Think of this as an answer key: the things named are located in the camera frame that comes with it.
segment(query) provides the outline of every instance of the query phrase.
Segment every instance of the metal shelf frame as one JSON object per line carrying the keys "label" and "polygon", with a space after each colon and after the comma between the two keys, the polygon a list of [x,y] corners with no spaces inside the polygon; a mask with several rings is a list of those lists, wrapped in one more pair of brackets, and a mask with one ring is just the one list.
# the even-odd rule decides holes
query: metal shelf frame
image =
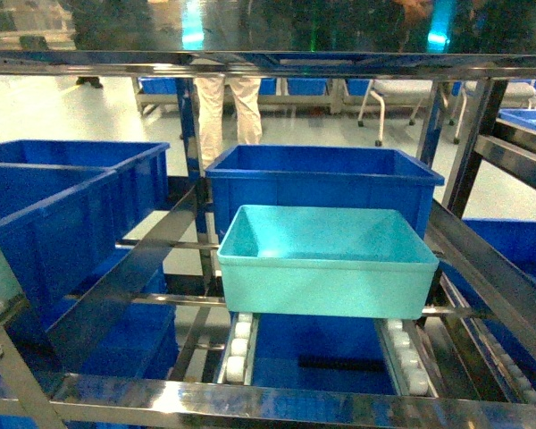
{"label": "metal shelf frame", "polygon": [[[0,282],[10,282],[16,299],[9,301],[8,312],[0,311],[0,415],[31,416],[40,429],[61,429],[64,421],[157,427],[425,429],[491,428],[508,421],[521,428],[536,428],[536,406],[518,403],[261,389],[74,374],[88,351],[103,338],[130,302],[191,305],[202,309],[191,327],[193,334],[186,344],[187,349],[181,352],[181,359],[172,370],[176,380],[182,379],[194,349],[222,348],[222,345],[199,345],[195,340],[208,309],[222,306],[222,299],[138,294],[140,285],[174,247],[199,249],[204,284],[209,286],[214,282],[210,266],[214,246],[206,239],[201,243],[181,243],[180,237],[193,221],[197,222],[199,232],[206,233],[204,215],[209,204],[206,183],[199,179],[199,151],[189,78],[217,73],[435,80],[417,151],[417,157],[428,165],[432,165],[442,129],[448,94],[445,82],[478,80],[476,95],[468,109],[471,125],[464,127],[465,135],[461,138],[443,205],[433,204],[427,240],[472,283],[490,308],[491,316],[502,321],[536,358],[536,283],[460,220],[482,161],[498,166],[536,189],[536,133],[496,122],[506,79],[536,78],[536,55],[291,54],[211,50],[205,56],[220,65],[193,64],[192,60],[198,56],[180,50],[37,52],[0,46],[0,74],[178,78],[176,97],[188,179],[194,185],[145,239],[135,243],[130,255],[92,291],[80,297],[79,304],[50,332],[41,331],[35,324],[36,342],[33,344],[22,344],[13,332],[16,320],[23,318],[35,323],[36,317],[20,286],[10,282],[12,271],[7,264],[2,266]],[[532,299],[522,301],[517,296]],[[424,323],[424,319],[462,320],[488,315],[449,301],[443,307],[425,308],[423,316],[417,326]],[[306,416],[303,412],[306,403],[322,412]],[[286,404],[286,407],[275,404]]]}

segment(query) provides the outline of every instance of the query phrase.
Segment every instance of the person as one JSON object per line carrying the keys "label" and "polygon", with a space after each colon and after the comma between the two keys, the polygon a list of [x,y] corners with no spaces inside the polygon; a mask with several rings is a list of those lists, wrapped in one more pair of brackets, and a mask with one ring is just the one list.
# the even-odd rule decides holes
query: person
{"label": "person", "polygon": [[198,134],[203,168],[208,167],[222,152],[222,106],[224,85],[230,86],[237,111],[239,143],[257,145],[262,138],[258,110],[258,78],[195,78],[198,103]]}
{"label": "person", "polygon": [[89,82],[93,88],[96,89],[102,89],[104,86],[99,81],[99,78],[84,78],[84,77],[78,77],[75,84],[76,85],[83,85],[84,83]]}

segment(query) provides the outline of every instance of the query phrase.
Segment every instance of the blue plastic bin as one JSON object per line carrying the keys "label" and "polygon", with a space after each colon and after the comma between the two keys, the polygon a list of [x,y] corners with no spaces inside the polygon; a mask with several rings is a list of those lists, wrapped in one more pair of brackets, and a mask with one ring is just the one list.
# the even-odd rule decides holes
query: blue plastic bin
{"label": "blue plastic bin", "polygon": [[[96,284],[106,273],[111,271],[123,258],[127,256],[130,250],[117,248],[103,263],[101,263],[93,272],[91,272],[73,293],[83,294]],[[151,280],[143,288],[141,293],[167,293],[167,285],[164,280],[163,267],[161,266]]]}
{"label": "blue plastic bin", "polygon": [[327,79],[288,78],[288,94],[291,96],[323,96]]}
{"label": "blue plastic bin", "polygon": [[174,317],[174,307],[131,304],[81,372],[164,379],[178,354]]}
{"label": "blue plastic bin", "polygon": [[40,314],[111,255],[116,181],[115,172],[0,166],[0,248]]}
{"label": "blue plastic bin", "polygon": [[276,78],[263,78],[260,84],[261,96],[274,96],[276,95]]}
{"label": "blue plastic bin", "polygon": [[465,223],[536,281],[536,222],[466,219]]}
{"label": "blue plastic bin", "polygon": [[[536,280],[536,222],[507,219],[465,219],[465,223],[510,262]],[[443,271],[473,307],[485,307],[473,287],[453,267]],[[536,361],[501,323],[484,321],[505,351],[520,366],[536,390]]]}
{"label": "blue plastic bin", "polygon": [[416,319],[439,260],[396,210],[242,206],[218,259],[230,311]]}
{"label": "blue plastic bin", "polygon": [[364,96],[369,88],[368,79],[348,79],[348,93],[350,96]]}
{"label": "blue plastic bin", "polygon": [[383,360],[373,319],[262,315],[252,384],[395,394]]}
{"label": "blue plastic bin", "polygon": [[502,109],[498,113],[498,117],[516,125],[536,130],[536,110]]}
{"label": "blue plastic bin", "polygon": [[0,144],[0,163],[103,167],[113,185],[115,238],[120,239],[167,197],[168,143],[17,140]]}
{"label": "blue plastic bin", "polygon": [[423,237],[442,176],[400,150],[236,146],[207,170],[222,239],[243,204],[391,208]]}
{"label": "blue plastic bin", "polygon": [[177,95],[177,85],[174,78],[138,78],[145,94],[174,94]]}

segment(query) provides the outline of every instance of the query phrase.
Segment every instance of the rack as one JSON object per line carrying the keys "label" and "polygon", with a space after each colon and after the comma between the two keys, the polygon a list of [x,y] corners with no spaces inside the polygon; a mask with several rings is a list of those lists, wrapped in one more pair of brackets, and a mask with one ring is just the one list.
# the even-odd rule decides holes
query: rack
{"label": "rack", "polygon": [[[119,10],[108,6],[109,10],[92,11],[79,7],[79,2],[65,3],[75,30],[53,30],[47,23],[54,20],[43,20],[44,27],[32,31],[13,29],[7,20],[0,24],[0,73],[178,78],[178,94],[183,95],[178,101],[189,171],[188,192],[48,335],[39,327],[20,287],[10,283],[15,299],[0,314],[0,415],[30,416],[41,429],[61,429],[63,421],[290,428],[466,428],[497,427],[508,421],[511,425],[536,428],[536,405],[521,403],[523,398],[511,377],[493,363],[493,346],[477,324],[485,317],[498,318],[536,359],[536,284],[460,220],[482,161],[536,189],[536,132],[496,121],[506,79],[536,78],[533,6],[523,5],[526,10],[521,13],[526,21],[520,25],[528,25],[529,29],[520,38],[496,31],[519,27],[518,23],[508,22],[495,27],[489,24],[479,36],[470,34],[468,26],[458,26],[458,35],[450,29],[444,34],[440,29],[425,30],[424,22],[405,23],[403,9],[395,3],[390,6],[393,9],[372,13],[371,6],[350,2],[312,2],[302,6],[291,2],[237,1],[218,6],[217,2],[205,1],[183,11],[186,15],[200,8],[192,16],[200,22],[200,30],[196,26],[198,37],[189,37],[178,31],[157,29],[151,18],[152,3],[129,0]],[[505,4],[497,4],[498,10],[488,19],[496,15],[501,20],[510,16],[518,20],[517,13],[500,9],[510,7]],[[455,17],[450,21],[460,24],[460,20],[467,20],[469,13],[450,9],[448,16]],[[38,9],[29,13],[54,12]],[[84,25],[87,20],[96,25]],[[195,30],[191,25],[187,23],[185,31]],[[473,43],[461,45],[462,36]],[[191,45],[191,40],[197,40],[197,44]],[[218,65],[193,63],[197,58],[214,60]],[[159,260],[174,247],[199,249],[207,290],[214,290],[219,280],[210,263],[214,245],[179,243],[193,220],[197,220],[199,232],[206,232],[203,221],[208,191],[206,183],[199,179],[192,83],[188,78],[211,73],[435,80],[417,152],[417,157],[428,165],[432,165],[442,128],[449,92],[445,82],[479,81],[468,109],[470,126],[464,127],[443,204],[433,204],[426,240],[472,283],[490,312],[473,311],[443,273],[435,276],[428,301],[432,305],[424,309],[417,323],[406,323],[426,364],[433,398],[182,381],[210,307],[223,306],[223,300],[210,296],[142,295],[139,291],[145,277],[148,279],[158,268]],[[7,266],[1,268],[4,275],[10,272]],[[126,278],[133,269],[135,282]],[[529,298],[520,300],[517,296]],[[99,302],[106,304],[105,310],[92,313],[90,308]],[[130,302],[199,307],[172,369],[174,380],[72,373]],[[12,336],[11,321],[22,317],[34,326],[35,347],[24,347]],[[203,347],[212,349],[214,345]],[[39,359],[38,366],[31,356],[36,351],[48,357]],[[447,377],[452,377],[453,382],[445,383]],[[275,407],[275,403],[287,405]],[[302,413],[306,403],[315,408],[333,403],[343,406],[314,418]]]}

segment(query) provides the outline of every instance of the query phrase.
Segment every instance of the vertical metal post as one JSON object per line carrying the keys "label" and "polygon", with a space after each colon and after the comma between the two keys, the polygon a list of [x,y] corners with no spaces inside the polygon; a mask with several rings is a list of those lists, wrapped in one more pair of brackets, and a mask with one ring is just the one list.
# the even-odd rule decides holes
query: vertical metal post
{"label": "vertical metal post", "polygon": [[143,105],[138,99],[138,94],[141,92],[141,86],[139,85],[139,81],[137,80],[137,77],[131,78],[131,83],[133,84],[133,94],[135,95],[135,104],[137,105],[138,112],[142,115],[143,114]]}
{"label": "vertical metal post", "polygon": [[62,365],[1,250],[0,375],[38,427],[65,428],[44,393],[62,381]]}
{"label": "vertical metal post", "polygon": [[429,112],[423,122],[421,139],[417,148],[416,157],[432,167],[437,145],[439,144],[440,131],[445,121],[447,86],[443,82],[434,82],[429,95]]}
{"label": "vertical metal post", "polygon": [[[176,79],[177,100],[179,103],[180,127],[185,144],[185,153],[187,156],[188,181],[197,185],[197,225],[198,242],[210,242],[208,228],[206,226],[205,207],[209,200],[210,192],[205,180],[201,180],[201,151],[198,145],[197,133],[195,131],[196,112],[193,104],[194,84],[191,79]],[[210,250],[200,250],[200,263],[203,270],[205,288],[208,287],[213,279],[213,260]]]}
{"label": "vertical metal post", "polygon": [[187,156],[188,180],[194,183],[200,177],[200,150],[195,131],[195,112],[193,107],[192,79],[175,79],[177,102],[179,104],[180,128]]}
{"label": "vertical metal post", "polygon": [[474,97],[469,100],[467,117],[461,132],[461,144],[448,179],[443,206],[458,217],[463,217],[471,195],[482,157],[474,152],[479,134],[489,134],[494,128],[507,80],[483,80],[476,85]]}
{"label": "vertical metal post", "polygon": [[343,95],[345,88],[343,79],[334,79],[331,81],[331,104],[330,114],[340,114],[343,106]]}

